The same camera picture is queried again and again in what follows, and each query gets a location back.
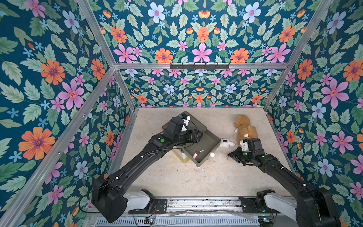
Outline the grey top drawer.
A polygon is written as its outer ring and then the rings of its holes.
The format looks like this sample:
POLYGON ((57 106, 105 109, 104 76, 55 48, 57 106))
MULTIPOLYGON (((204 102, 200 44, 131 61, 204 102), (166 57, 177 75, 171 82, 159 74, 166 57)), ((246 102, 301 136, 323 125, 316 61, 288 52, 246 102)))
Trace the grey top drawer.
POLYGON ((199 143, 190 144, 186 146, 186 148, 183 148, 182 151, 190 158, 190 160, 196 165, 196 167, 200 167, 210 157, 210 154, 219 147, 220 143, 221 139, 213 132, 206 129, 203 132, 203 136, 199 143), (197 159, 194 159, 192 157, 193 154, 199 150, 204 151, 199 154, 197 159))

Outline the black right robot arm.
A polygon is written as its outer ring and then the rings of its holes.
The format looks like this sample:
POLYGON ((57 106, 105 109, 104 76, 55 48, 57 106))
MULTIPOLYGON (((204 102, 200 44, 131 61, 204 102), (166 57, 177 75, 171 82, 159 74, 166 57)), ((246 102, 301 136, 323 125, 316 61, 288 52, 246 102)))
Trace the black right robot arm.
POLYGON ((292 196, 293 200, 279 196, 273 190, 258 192, 257 205, 278 211, 294 220, 300 227, 340 227, 339 214, 332 194, 302 180, 273 155, 265 153, 260 139, 246 139, 230 158, 244 166, 255 166, 274 178, 292 196))

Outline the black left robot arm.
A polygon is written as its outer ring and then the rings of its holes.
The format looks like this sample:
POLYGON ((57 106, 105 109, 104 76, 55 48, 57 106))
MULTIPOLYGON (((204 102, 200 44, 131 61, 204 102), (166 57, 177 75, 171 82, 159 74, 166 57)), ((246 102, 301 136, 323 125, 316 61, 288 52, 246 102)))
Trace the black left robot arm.
POLYGON ((130 193, 128 189, 143 172, 175 146, 192 146, 200 142, 202 131, 196 126, 188 129, 190 123, 191 120, 185 114, 173 117, 166 128, 153 135, 131 161, 108 177, 101 176, 93 182, 91 203, 109 223, 116 221, 125 212, 156 212, 152 193, 146 189, 130 193))

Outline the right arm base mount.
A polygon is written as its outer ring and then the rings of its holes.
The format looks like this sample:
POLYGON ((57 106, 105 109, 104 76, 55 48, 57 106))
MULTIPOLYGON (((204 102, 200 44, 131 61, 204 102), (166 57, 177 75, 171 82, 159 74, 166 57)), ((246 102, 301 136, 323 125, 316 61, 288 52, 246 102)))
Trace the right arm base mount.
POLYGON ((267 189, 259 191, 257 192, 255 198, 239 197, 239 200, 244 213, 272 214, 274 211, 276 211, 277 214, 281 213, 282 215, 297 222, 296 200, 281 196, 274 190, 267 189))

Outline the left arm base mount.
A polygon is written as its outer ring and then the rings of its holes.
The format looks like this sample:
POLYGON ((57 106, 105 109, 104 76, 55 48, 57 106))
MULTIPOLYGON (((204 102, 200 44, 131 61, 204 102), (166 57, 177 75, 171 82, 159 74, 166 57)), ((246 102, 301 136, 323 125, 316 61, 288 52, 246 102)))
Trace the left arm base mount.
POLYGON ((139 192, 126 193, 123 197, 127 202, 125 211, 129 214, 166 214, 168 200, 158 199, 146 189, 142 189, 139 192))

